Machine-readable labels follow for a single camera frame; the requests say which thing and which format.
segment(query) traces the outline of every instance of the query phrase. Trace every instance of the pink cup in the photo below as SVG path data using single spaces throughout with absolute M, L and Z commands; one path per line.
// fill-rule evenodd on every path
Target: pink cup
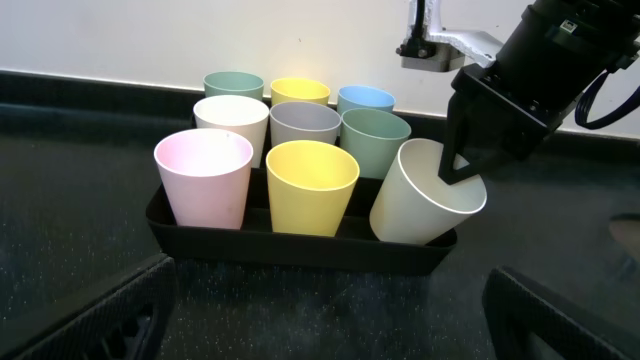
M 176 223 L 240 229 L 253 147 L 227 130 L 193 129 L 164 138 L 153 152 Z

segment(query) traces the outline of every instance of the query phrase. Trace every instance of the black tray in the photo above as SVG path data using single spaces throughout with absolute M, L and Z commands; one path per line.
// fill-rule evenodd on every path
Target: black tray
M 251 170 L 241 230 L 177 226 L 162 186 L 147 206 L 147 221 L 162 250 L 178 259 L 429 274 L 455 247 L 455 231 L 425 246 L 378 241 L 369 226 L 369 211 L 381 185 L 380 180 L 358 180 L 335 237 L 272 232 L 264 169 Z

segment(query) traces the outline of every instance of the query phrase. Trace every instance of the cup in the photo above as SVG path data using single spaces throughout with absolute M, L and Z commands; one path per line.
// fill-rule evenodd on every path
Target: cup
M 378 239 L 424 245 L 482 210 L 487 190 L 480 176 L 454 185 L 438 176 L 442 147 L 427 139 L 400 147 L 369 215 Z M 456 156 L 456 167 L 466 164 Z
M 203 82 L 207 97 L 238 95 L 262 101 L 264 81 L 253 74 L 238 71 L 216 72 L 205 76 Z
M 267 105 L 245 96 L 221 95 L 198 101 L 193 113 L 198 128 L 233 131 L 249 140 L 253 146 L 251 167 L 260 167 L 269 118 Z
M 341 121 L 337 112 L 323 105 L 307 102 L 278 104 L 271 108 L 271 145 L 294 140 L 334 145 Z
M 360 170 L 339 147 L 318 141 L 282 143 L 267 154 L 273 231 L 335 236 Z
M 178 225 L 240 229 L 253 156 L 247 139 L 185 130 L 160 141 L 153 156 Z
M 300 78 L 278 79 L 271 83 L 271 106 L 288 101 L 329 103 L 331 90 L 318 81 Z
M 342 114 L 340 147 L 356 158 L 362 177 L 384 179 L 409 135 L 409 124 L 388 112 L 351 109 Z
M 370 86 L 345 86 L 338 92 L 338 114 L 342 115 L 351 109 L 376 109 L 393 111 L 396 99 L 393 95 Z

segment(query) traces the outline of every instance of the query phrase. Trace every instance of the blue cup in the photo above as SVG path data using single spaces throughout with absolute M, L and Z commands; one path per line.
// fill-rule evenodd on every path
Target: blue cup
M 351 109 L 376 109 L 393 111 L 396 99 L 393 95 L 370 86 L 345 86 L 338 93 L 338 114 Z

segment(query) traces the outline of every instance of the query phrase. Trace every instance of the black countertop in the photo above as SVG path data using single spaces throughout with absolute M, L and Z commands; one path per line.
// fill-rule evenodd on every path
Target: black countertop
M 0 105 L 3 325 L 160 251 L 152 150 L 189 126 L 167 114 Z M 491 359 L 481 293 L 499 265 L 640 335 L 638 264 L 608 230 L 640 212 L 640 162 L 569 153 L 485 175 L 486 208 L 427 277 L 179 261 L 159 358 Z

